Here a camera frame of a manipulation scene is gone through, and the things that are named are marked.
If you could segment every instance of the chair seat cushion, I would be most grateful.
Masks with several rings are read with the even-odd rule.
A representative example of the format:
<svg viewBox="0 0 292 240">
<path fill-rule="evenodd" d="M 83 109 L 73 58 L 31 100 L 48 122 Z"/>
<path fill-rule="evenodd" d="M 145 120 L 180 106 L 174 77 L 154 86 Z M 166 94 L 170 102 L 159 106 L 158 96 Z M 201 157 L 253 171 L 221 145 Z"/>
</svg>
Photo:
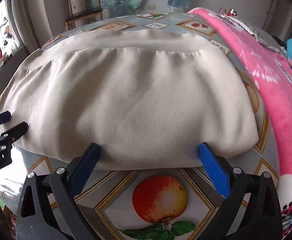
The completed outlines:
<svg viewBox="0 0 292 240">
<path fill-rule="evenodd" d="M 73 15 L 67 17 L 65 22 L 69 22 L 69 21 L 75 20 L 77 18 L 86 16 L 86 15 L 89 15 L 89 14 L 93 14 L 93 13 L 99 13 L 99 12 L 102 12 L 102 11 L 103 11 L 103 9 L 101 7 L 93 7 L 93 8 L 87 9 L 85 11 L 74 13 Z"/>
</svg>

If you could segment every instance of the wooden chair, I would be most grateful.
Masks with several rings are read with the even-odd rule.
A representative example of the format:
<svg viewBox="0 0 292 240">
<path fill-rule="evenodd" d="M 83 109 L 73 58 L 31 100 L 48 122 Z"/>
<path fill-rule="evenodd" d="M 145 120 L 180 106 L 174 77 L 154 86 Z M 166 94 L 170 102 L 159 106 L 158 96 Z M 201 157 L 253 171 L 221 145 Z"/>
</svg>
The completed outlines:
<svg viewBox="0 0 292 240">
<path fill-rule="evenodd" d="M 100 20 L 103 19 L 102 17 L 102 11 L 103 9 L 101 8 L 101 0 L 97 0 L 98 7 L 90 8 L 82 12 L 78 12 L 73 14 L 73 10 L 71 8 L 71 3 L 70 0 L 68 0 L 68 9 L 70 12 L 70 16 L 67 17 L 65 20 L 66 28 L 69 31 L 70 30 L 70 25 L 72 28 L 75 28 L 75 22 L 83 19 L 90 18 L 95 15 L 99 15 Z"/>
</svg>

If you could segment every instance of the green leaf print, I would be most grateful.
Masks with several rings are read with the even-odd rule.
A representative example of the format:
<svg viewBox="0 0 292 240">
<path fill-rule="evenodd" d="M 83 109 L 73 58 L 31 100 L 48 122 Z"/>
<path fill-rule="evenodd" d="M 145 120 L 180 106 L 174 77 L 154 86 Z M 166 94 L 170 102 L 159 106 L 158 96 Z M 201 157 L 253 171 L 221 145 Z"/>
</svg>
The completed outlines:
<svg viewBox="0 0 292 240">
<path fill-rule="evenodd" d="M 154 15 L 148 15 L 147 17 L 150 17 L 150 18 L 157 18 L 157 17 L 160 17 L 160 16 L 165 16 L 165 14 L 162 14 L 162 13 L 159 13 L 159 14 L 154 14 Z"/>
<path fill-rule="evenodd" d="M 141 229 L 127 229 L 127 230 L 120 230 L 118 231 L 122 232 L 124 235 L 129 236 L 134 239 L 139 240 L 148 240 L 152 239 L 155 235 L 160 233 L 163 230 L 163 227 L 161 224 L 153 224 L 149 227 L 141 228 Z"/>
<path fill-rule="evenodd" d="M 182 236 L 195 230 L 196 225 L 192 222 L 178 221 L 172 224 L 172 232 L 175 236 Z"/>
<path fill-rule="evenodd" d="M 174 240 L 175 235 L 169 230 L 163 230 L 158 233 L 152 240 Z"/>
</svg>

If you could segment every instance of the wrinkled fabric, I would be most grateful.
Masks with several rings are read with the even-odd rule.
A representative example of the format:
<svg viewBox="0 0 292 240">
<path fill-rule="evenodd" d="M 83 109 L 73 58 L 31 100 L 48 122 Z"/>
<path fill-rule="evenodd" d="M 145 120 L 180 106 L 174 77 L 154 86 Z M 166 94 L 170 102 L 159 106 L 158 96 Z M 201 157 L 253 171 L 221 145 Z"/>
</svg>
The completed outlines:
<svg viewBox="0 0 292 240">
<path fill-rule="evenodd" d="M 220 49 L 196 34 L 97 30 L 37 50 L 0 97 L 26 121 L 22 148 L 70 162 L 91 142 L 97 169 L 197 167 L 198 145 L 226 158 L 258 141 L 245 86 Z"/>
</svg>

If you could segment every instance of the fleece blanket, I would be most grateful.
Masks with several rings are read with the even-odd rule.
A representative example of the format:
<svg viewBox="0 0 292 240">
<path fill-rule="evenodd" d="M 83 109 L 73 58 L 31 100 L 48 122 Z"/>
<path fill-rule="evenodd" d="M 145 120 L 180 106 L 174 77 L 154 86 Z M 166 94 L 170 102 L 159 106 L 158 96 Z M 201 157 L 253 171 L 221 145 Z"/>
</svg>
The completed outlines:
<svg viewBox="0 0 292 240">
<path fill-rule="evenodd" d="M 249 72 L 263 98 L 278 147 L 280 178 L 277 186 L 282 205 L 283 236 L 292 230 L 292 71 L 279 53 L 262 47 L 230 17 L 204 8 L 199 14 L 228 43 Z"/>
</svg>

